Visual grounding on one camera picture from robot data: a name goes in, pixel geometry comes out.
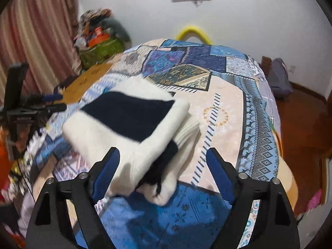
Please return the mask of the black and white striped sweater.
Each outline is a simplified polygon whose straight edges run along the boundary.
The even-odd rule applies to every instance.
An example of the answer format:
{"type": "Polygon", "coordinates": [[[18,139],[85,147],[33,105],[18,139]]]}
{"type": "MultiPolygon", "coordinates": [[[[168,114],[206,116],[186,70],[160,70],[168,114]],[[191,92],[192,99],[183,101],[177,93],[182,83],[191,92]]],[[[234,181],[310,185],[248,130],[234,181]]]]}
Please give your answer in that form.
{"type": "Polygon", "coordinates": [[[89,166],[111,148],[119,151],[107,196],[140,192],[152,204],[164,206],[176,191],[200,131],[189,109],[187,100],[135,76],[75,111],[62,134],[89,166]]]}

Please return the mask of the wooden folding lap table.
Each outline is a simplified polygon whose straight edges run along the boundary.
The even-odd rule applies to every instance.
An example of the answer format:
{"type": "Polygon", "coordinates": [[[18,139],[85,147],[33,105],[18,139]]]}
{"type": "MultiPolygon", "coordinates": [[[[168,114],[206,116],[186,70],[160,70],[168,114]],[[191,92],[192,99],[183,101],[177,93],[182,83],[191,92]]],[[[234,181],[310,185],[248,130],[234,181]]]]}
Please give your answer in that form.
{"type": "Polygon", "coordinates": [[[75,79],[70,86],[65,88],[62,100],[57,101],[57,103],[68,105],[79,102],[90,86],[103,77],[111,66],[111,63],[103,63],[90,67],[86,72],[75,79]]]}

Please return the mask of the green fabric storage basket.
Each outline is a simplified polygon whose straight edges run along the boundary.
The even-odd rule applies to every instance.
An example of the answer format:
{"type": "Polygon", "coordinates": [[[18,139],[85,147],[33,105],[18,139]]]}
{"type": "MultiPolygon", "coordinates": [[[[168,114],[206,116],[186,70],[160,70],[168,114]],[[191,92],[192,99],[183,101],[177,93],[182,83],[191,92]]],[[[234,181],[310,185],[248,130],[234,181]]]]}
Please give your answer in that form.
{"type": "Polygon", "coordinates": [[[79,50],[82,69],[87,70],[93,65],[101,64],[117,53],[124,51],[124,44],[116,38],[103,41],[92,48],[79,50]]]}

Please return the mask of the red striped curtain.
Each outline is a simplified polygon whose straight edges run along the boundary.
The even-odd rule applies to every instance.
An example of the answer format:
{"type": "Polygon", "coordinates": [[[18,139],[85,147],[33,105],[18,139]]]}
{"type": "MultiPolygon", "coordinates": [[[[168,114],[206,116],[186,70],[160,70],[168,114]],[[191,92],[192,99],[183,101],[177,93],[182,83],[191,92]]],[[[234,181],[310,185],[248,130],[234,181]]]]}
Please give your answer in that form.
{"type": "Polygon", "coordinates": [[[48,93],[79,73],[73,39],[78,31],[78,0],[9,0],[1,13],[1,97],[9,66],[27,62],[22,92],[48,93]]]}

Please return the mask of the orange red box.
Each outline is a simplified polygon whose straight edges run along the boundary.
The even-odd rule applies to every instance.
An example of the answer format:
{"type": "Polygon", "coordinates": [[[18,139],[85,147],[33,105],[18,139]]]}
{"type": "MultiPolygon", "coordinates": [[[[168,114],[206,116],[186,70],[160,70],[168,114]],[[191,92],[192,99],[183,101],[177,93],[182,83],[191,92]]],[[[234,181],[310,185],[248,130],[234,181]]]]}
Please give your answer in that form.
{"type": "Polygon", "coordinates": [[[99,43],[108,40],[110,36],[108,34],[96,34],[93,33],[91,40],[88,42],[88,47],[91,48],[99,43]]]}

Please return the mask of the dark green plush toy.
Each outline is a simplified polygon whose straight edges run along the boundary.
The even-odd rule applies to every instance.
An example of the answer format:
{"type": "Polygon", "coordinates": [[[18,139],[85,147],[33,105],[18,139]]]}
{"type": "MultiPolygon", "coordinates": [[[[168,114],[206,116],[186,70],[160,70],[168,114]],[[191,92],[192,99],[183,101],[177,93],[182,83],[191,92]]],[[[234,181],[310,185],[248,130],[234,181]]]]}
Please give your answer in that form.
{"type": "Polygon", "coordinates": [[[123,42],[130,42],[131,38],[122,24],[117,21],[115,18],[108,17],[104,19],[104,23],[108,28],[114,30],[115,35],[121,39],[123,42]]]}

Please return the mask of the blue patchwork bedspread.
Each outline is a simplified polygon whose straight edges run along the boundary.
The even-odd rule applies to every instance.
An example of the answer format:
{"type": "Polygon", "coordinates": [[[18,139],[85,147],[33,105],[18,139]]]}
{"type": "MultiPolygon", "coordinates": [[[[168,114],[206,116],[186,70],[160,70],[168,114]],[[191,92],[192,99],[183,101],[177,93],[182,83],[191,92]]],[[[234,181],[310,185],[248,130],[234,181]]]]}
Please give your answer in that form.
{"type": "Polygon", "coordinates": [[[166,206],[134,193],[106,197],[96,210],[118,248],[208,248],[231,206],[218,194],[206,164],[207,150],[216,148],[236,170],[260,181],[276,177],[280,165],[274,96],[258,63],[232,48],[156,39],[126,50],[79,102],[54,115],[38,137],[33,195],[38,196],[49,177],[63,181],[89,169],[62,138],[62,125],[85,104],[135,75],[187,100],[200,132],[166,206]]]}

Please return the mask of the grey backpack on floor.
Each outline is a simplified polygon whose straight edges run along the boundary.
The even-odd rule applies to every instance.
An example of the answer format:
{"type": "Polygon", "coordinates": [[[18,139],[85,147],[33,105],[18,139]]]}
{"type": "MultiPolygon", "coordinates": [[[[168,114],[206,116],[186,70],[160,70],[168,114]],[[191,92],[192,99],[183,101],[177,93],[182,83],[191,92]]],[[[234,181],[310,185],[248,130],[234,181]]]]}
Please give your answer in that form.
{"type": "Polygon", "coordinates": [[[288,70],[281,58],[272,61],[267,81],[276,98],[286,98],[293,92],[288,78],[288,70]]]}

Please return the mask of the yellow foam headboard arch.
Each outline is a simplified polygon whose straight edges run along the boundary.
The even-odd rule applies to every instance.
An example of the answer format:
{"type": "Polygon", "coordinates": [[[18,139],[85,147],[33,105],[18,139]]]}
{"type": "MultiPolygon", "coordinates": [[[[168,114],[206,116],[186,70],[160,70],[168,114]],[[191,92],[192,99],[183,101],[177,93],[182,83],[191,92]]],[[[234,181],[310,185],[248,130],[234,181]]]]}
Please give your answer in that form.
{"type": "Polygon", "coordinates": [[[198,38],[205,44],[213,44],[212,40],[208,37],[208,34],[206,34],[200,27],[196,25],[187,25],[183,27],[176,35],[176,40],[184,41],[186,38],[189,37],[189,35],[196,36],[196,38],[198,38]]]}

